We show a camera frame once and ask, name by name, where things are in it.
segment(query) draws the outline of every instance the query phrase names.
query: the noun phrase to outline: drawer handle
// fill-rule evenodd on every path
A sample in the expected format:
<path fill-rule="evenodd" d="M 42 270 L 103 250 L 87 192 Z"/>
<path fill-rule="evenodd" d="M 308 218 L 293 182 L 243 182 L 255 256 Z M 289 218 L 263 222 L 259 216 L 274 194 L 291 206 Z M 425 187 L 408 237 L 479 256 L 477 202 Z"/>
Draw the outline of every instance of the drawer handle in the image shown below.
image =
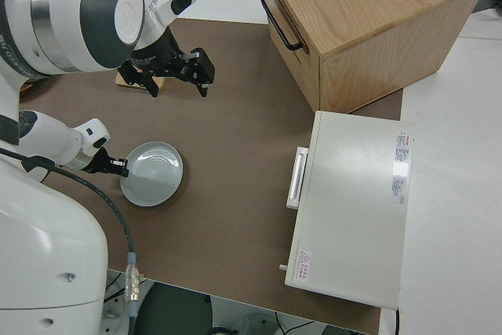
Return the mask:
<path fill-rule="evenodd" d="M 301 49 L 302 47 L 304 47 L 304 44 L 302 42 L 298 42 L 295 44 L 292 44 L 291 42 L 289 42 L 288 38 L 286 37 L 286 35 L 282 31 L 281 27 L 279 27 L 279 24 L 277 24 L 277 21 L 275 20 L 274 15 L 272 15 L 272 12 L 268 8 L 268 5 L 265 2 L 265 0 L 261 0 L 261 5 L 264 7 L 265 13 L 267 14 L 268 18 L 270 19 L 270 22 L 272 23 L 272 25 L 274 25 L 275 30 L 278 32 L 279 37 L 281 37 L 281 40 L 284 42 L 284 45 L 286 46 L 286 48 L 288 50 L 294 51 L 294 50 L 298 50 L 298 49 Z"/>
<path fill-rule="evenodd" d="M 305 166 L 307 165 L 308 148 L 298 147 L 296 149 L 295 165 L 291 184 L 289 185 L 288 200 L 286 207 L 298 209 L 300 205 L 301 187 L 304 182 Z"/>

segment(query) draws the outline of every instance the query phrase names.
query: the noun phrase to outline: black cable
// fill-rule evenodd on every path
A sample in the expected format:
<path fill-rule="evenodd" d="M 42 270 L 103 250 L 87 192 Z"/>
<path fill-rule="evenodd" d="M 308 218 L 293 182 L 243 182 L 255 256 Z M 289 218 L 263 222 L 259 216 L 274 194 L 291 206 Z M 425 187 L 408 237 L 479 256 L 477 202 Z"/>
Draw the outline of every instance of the black cable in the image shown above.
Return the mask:
<path fill-rule="evenodd" d="M 395 311 L 395 335 L 399 335 L 399 308 Z"/>
<path fill-rule="evenodd" d="M 277 312 L 274 311 L 274 313 L 275 313 L 275 321 L 277 322 L 279 329 L 281 329 L 282 335 L 286 335 L 286 332 L 284 331 L 284 329 L 281 326 L 281 323 L 279 322 L 279 316 L 277 315 Z"/>
<path fill-rule="evenodd" d="M 136 318 L 129 317 L 129 330 L 127 331 L 128 335 L 134 334 L 134 328 L 136 327 Z"/>
<path fill-rule="evenodd" d="M 113 210 L 115 216 L 118 219 L 118 222 L 122 226 L 122 229 L 123 229 L 123 231 L 125 233 L 125 239 L 127 241 L 127 246 L 129 248 L 129 252 L 130 253 L 134 253 L 133 237 L 131 236 L 131 233 L 129 231 L 129 227 L 127 226 L 127 223 L 126 223 L 126 220 L 124 220 L 124 217 L 122 216 L 122 214 L 120 212 L 120 209 L 117 208 L 117 206 L 115 205 L 115 203 L 113 203 L 113 201 L 110 199 L 110 197 L 108 195 L 106 195 L 104 192 L 102 192 L 99 188 L 97 188 L 96 186 L 94 186 L 93 184 L 91 184 L 89 181 L 84 180 L 83 178 L 81 178 L 79 176 L 76 176 L 73 173 L 67 172 L 66 170 L 57 168 L 57 167 L 52 166 L 50 164 L 46 164 L 46 163 L 44 163 L 42 161 L 39 161 L 37 159 L 34 159 L 34 158 L 30 158 L 30 157 L 27 157 L 27 156 L 20 155 L 20 154 L 18 154 L 16 152 L 12 152 L 12 151 L 9 151 L 9 150 L 1 148 L 1 147 L 0 147 L 0 155 L 5 155 L 7 157 L 14 158 L 16 160 L 23 161 L 23 162 L 29 162 L 33 166 L 39 166 L 39 167 L 41 167 L 43 169 L 47 169 L 50 172 L 58 173 L 58 174 L 60 174 L 62 176 L 70 178 L 71 180 L 74 180 L 75 182 L 79 182 L 80 184 L 83 184 L 84 186 L 86 186 L 89 190 L 94 191 Z"/>
<path fill-rule="evenodd" d="M 116 282 L 118 280 L 118 278 L 120 278 L 120 275 L 122 275 L 121 272 L 118 273 L 117 277 L 115 279 L 113 279 L 111 281 L 111 283 L 106 286 L 106 288 L 104 290 L 107 290 L 108 288 L 110 288 L 111 286 L 113 286 L 113 283 Z"/>
<path fill-rule="evenodd" d="M 288 332 L 290 332 L 290 331 L 293 331 L 293 330 L 299 329 L 300 327 L 304 327 L 304 326 L 311 325 L 312 323 L 314 323 L 314 321 L 306 322 L 306 323 L 304 323 L 304 324 L 302 324 L 302 325 L 291 327 L 289 330 L 286 330 L 286 331 L 285 331 L 285 330 L 282 328 L 281 323 L 279 322 L 279 317 L 278 317 L 277 312 L 276 312 L 276 311 L 274 311 L 274 313 L 275 313 L 275 320 L 277 321 L 277 324 L 278 324 L 278 326 L 279 326 L 279 329 L 281 329 L 281 332 L 282 332 L 282 334 L 283 334 L 283 335 L 286 335 L 286 334 L 287 334 Z"/>

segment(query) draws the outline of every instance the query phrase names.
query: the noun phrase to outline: brown table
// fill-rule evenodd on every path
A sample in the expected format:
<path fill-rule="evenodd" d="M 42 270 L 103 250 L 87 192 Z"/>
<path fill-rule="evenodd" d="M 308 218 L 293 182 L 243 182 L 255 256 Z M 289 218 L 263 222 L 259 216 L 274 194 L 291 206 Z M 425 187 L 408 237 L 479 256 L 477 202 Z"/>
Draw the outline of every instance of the brown table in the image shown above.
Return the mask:
<path fill-rule="evenodd" d="M 296 212 L 286 196 L 297 146 L 308 147 L 314 113 L 278 52 L 268 27 L 177 20 L 185 51 L 203 46 L 216 67 L 207 98 L 169 79 L 158 98 L 114 84 L 115 72 L 52 79 L 21 104 L 77 126 L 100 119 L 114 157 L 160 140 L 184 160 L 176 194 L 154 208 L 130 204 L 111 175 L 85 175 L 122 209 L 147 278 L 363 333 L 377 333 L 380 309 L 284 284 Z M 401 94 L 358 114 L 398 118 Z M 72 181 L 46 183 L 83 204 L 108 241 L 109 267 L 123 271 L 126 242 L 108 207 Z"/>

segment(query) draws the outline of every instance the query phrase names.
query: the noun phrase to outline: ceramic plate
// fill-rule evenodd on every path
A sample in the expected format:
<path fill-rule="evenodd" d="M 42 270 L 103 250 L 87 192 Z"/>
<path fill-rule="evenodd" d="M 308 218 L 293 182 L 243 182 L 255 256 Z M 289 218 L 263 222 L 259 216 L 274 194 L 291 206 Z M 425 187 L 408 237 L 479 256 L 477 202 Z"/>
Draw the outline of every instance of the ceramic plate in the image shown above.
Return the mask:
<path fill-rule="evenodd" d="M 167 143 L 153 141 L 140 145 L 127 156 L 128 177 L 121 177 L 124 196 L 137 206 L 156 206 L 167 200 L 180 186 L 183 162 Z"/>

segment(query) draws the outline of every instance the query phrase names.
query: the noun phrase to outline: wooden box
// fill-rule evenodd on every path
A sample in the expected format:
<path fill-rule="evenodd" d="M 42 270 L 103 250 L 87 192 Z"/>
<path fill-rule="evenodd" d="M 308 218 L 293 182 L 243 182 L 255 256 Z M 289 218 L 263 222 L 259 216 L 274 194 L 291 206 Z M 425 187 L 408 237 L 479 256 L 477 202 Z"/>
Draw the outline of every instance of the wooden box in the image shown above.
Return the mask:
<path fill-rule="evenodd" d="M 436 72 L 477 1 L 262 3 L 272 39 L 312 109 L 348 113 Z"/>

